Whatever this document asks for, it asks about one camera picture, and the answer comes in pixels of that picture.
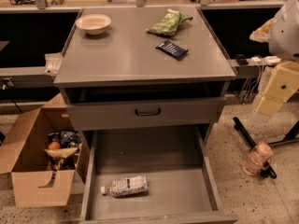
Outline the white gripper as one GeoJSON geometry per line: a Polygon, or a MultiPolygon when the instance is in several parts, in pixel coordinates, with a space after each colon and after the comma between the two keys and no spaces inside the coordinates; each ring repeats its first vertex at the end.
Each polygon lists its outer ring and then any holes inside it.
{"type": "Polygon", "coordinates": [[[258,96],[255,112],[271,117],[299,90],[299,63],[287,61],[272,71],[263,97],[258,96]]]}

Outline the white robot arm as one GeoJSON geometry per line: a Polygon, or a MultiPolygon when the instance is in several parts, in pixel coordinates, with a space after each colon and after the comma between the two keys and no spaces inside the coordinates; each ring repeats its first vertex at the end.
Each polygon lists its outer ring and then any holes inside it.
{"type": "Polygon", "coordinates": [[[249,39],[267,42],[269,52],[280,58],[263,73],[254,108],[256,116],[271,117],[299,90],[299,0],[287,0],[249,39]]]}

